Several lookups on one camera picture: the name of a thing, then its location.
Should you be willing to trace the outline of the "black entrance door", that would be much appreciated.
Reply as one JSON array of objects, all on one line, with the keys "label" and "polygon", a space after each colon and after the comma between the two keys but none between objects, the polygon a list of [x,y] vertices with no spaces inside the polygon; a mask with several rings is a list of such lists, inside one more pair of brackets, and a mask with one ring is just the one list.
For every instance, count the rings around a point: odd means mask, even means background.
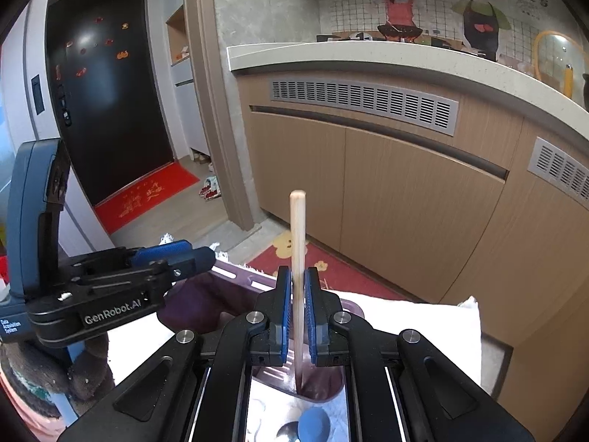
[{"label": "black entrance door", "polygon": [[91,206],[174,159],[145,10],[145,0],[57,0],[48,7],[50,94]]}]

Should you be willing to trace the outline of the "wooden kitchen counter cabinet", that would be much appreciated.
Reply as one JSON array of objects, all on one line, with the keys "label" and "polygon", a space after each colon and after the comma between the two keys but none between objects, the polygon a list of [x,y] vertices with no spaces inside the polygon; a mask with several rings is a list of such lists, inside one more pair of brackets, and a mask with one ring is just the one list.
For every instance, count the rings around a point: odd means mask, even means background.
[{"label": "wooden kitchen counter cabinet", "polygon": [[[588,390],[588,207],[530,173],[540,137],[588,169],[588,115],[474,56],[385,42],[230,47],[261,208],[415,297],[475,297],[509,345],[500,403],[556,439]],[[272,101],[273,78],[390,85],[459,103],[452,137],[376,115]]]}]

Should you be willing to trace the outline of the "purple plastic utensil caddy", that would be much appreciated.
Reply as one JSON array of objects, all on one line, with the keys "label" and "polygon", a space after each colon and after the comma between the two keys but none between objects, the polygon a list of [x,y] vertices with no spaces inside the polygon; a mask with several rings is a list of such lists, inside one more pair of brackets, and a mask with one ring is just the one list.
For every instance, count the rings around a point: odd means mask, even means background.
[{"label": "purple plastic utensil caddy", "polygon": [[[255,308],[258,296],[275,288],[275,280],[241,266],[219,262],[208,273],[176,283],[157,311],[165,327],[178,332],[190,329],[205,334],[222,329],[238,315]],[[303,349],[303,386],[300,396],[317,402],[334,398],[345,385],[340,367],[311,364]]]}]

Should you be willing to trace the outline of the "cartoon girl wall sticker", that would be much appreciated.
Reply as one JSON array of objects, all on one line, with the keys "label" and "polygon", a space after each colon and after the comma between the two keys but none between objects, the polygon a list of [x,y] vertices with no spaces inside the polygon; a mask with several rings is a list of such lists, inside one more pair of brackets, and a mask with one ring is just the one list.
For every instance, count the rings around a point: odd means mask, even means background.
[{"label": "cartoon girl wall sticker", "polygon": [[413,21],[414,0],[383,0],[387,19],[378,31],[387,41],[413,43],[422,33]]}]

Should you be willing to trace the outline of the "grey vent grille right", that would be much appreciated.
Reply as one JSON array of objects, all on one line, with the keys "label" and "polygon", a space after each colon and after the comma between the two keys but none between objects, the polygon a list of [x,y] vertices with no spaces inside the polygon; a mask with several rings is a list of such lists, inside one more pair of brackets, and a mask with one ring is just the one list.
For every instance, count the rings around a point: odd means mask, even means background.
[{"label": "grey vent grille right", "polygon": [[588,169],[557,146],[537,137],[527,170],[588,207]]}]

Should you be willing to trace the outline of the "grey vent grille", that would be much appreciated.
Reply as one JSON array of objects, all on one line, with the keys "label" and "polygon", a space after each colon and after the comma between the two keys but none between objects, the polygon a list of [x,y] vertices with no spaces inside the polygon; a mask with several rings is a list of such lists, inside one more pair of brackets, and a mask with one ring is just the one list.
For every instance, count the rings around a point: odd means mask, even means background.
[{"label": "grey vent grille", "polygon": [[557,146],[537,137],[527,170],[588,207],[588,169]]},{"label": "grey vent grille", "polygon": [[355,111],[393,119],[452,137],[459,103],[417,90],[326,78],[273,78],[272,101]]}]

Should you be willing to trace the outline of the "white textured table cloth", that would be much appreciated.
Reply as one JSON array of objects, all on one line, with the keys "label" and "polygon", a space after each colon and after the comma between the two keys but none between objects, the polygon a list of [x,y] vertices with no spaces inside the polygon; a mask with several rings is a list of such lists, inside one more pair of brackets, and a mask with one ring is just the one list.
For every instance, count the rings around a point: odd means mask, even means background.
[{"label": "white textured table cloth", "polygon": [[[481,381],[481,330],[478,304],[469,298],[457,305],[414,304],[343,292],[344,310],[363,317],[375,329],[399,334],[414,329],[456,363],[474,382]],[[115,383],[121,383],[172,335],[157,314],[151,314],[109,332],[108,363]],[[338,395],[325,402],[308,400],[296,392],[293,359],[282,367],[256,367],[251,372],[246,438],[248,441],[275,441],[286,423],[299,422],[310,407],[321,407],[331,420],[328,441],[349,438],[345,397],[348,381]]]}]

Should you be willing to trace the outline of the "yellow-rimmed glass pot lid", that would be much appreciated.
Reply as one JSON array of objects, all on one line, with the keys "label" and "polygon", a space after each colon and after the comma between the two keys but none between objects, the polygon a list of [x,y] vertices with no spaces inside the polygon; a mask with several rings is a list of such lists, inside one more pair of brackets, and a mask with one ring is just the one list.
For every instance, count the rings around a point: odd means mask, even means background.
[{"label": "yellow-rimmed glass pot lid", "polygon": [[588,54],[571,37],[556,31],[541,31],[532,44],[534,77],[585,107]]}]

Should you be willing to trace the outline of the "light wooden handled utensil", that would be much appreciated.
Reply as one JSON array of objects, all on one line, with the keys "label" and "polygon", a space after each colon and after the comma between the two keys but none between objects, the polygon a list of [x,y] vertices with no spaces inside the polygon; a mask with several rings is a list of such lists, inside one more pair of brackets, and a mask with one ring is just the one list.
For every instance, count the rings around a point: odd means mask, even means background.
[{"label": "light wooden handled utensil", "polygon": [[293,367],[296,392],[303,388],[304,271],[306,270],[306,193],[289,195],[290,235],[292,236],[293,280]]}]

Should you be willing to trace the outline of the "red door mat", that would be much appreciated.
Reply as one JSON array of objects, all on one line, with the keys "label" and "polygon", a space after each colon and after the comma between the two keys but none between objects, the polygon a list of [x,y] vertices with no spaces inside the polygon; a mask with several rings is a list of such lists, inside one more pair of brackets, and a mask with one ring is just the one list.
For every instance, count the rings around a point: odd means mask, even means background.
[{"label": "red door mat", "polygon": [[112,235],[198,181],[179,162],[170,163],[101,201],[95,206],[95,213],[105,231]]}]

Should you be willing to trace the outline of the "grey vent grille left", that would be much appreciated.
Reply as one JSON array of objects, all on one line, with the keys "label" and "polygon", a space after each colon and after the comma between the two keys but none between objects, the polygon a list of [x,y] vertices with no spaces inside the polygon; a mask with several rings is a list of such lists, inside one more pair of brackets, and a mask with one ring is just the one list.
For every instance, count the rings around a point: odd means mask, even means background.
[{"label": "grey vent grille left", "polygon": [[452,137],[459,103],[417,90],[326,78],[273,78],[272,101],[355,111],[393,119]]}]

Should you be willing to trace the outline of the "cartoon boy wall sticker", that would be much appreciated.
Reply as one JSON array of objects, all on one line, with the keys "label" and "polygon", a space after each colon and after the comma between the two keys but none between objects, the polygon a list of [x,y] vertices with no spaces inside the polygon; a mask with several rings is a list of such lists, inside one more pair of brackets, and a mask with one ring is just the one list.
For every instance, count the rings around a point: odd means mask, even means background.
[{"label": "cartoon boy wall sticker", "polygon": [[452,11],[462,17],[465,45],[479,57],[496,61],[500,33],[511,30],[507,16],[492,0],[458,0]]}]

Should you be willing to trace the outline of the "blue-grey plastic spoon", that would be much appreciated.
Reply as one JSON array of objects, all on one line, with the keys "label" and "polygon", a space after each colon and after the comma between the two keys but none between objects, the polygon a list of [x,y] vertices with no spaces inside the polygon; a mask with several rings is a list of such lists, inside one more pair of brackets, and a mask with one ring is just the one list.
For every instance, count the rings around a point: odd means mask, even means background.
[{"label": "blue-grey plastic spoon", "polygon": [[310,407],[300,415],[297,438],[300,442],[327,442],[331,433],[331,420],[321,407]]}]

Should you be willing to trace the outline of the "small metal spoon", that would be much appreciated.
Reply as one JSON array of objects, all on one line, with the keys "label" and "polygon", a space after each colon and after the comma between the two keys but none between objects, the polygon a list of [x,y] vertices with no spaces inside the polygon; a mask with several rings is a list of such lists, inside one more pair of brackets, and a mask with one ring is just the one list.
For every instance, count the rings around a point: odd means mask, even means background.
[{"label": "small metal spoon", "polygon": [[300,442],[299,423],[292,421],[279,428],[275,437],[276,442]]}]

